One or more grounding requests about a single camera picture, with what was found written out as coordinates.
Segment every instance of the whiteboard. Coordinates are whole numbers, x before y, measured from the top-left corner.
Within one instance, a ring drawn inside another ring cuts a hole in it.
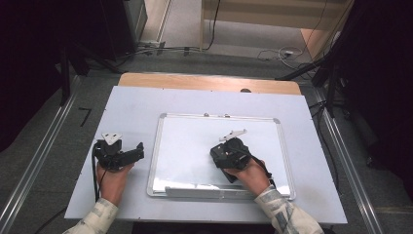
[[[232,131],[264,160],[281,195],[295,198],[288,156],[277,118],[164,113],[160,116],[147,193],[150,196],[251,199],[240,181],[228,181],[209,151]]]

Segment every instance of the small device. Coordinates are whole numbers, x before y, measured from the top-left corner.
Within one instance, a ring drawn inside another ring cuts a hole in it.
[[[251,159],[248,147],[243,144],[243,141],[237,138],[237,136],[245,134],[243,131],[232,131],[225,137],[219,140],[226,140],[224,143],[220,143],[211,148],[209,154],[212,157],[215,166],[221,169],[222,173],[233,183],[237,178],[233,175],[229,175],[223,169],[238,169],[243,170]]]
[[[135,163],[144,158],[143,143],[136,149],[123,152],[122,140],[119,134],[103,134],[104,139],[99,139],[94,145],[94,157],[100,166],[106,170],[119,171],[124,166]]]

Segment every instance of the white sleeve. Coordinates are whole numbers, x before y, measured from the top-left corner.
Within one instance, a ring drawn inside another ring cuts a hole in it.
[[[99,198],[88,215],[80,220],[76,226],[63,234],[95,234],[106,233],[118,213],[118,208],[109,201]]]
[[[270,185],[254,200],[279,233],[323,233],[316,220]]]

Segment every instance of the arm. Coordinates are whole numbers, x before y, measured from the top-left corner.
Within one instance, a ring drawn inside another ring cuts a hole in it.
[[[96,175],[97,181],[101,181],[101,198],[88,215],[63,234],[106,233],[118,213],[117,206],[121,203],[128,172],[132,167],[133,164],[112,173],[97,164]]]
[[[279,191],[270,185],[265,171],[253,160],[242,171],[226,169],[236,176],[252,193],[254,201],[271,220],[278,233],[323,233],[321,227],[309,214],[288,202]]]

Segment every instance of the human hand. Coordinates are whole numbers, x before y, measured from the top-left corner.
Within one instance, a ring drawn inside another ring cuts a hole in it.
[[[113,172],[106,171],[97,163],[96,176],[100,184],[101,197],[118,207],[127,184],[128,172],[133,166],[134,164],[129,164],[120,171]]]
[[[256,196],[270,186],[265,170],[252,159],[249,160],[243,170],[224,169],[224,171],[232,176],[236,176]]]

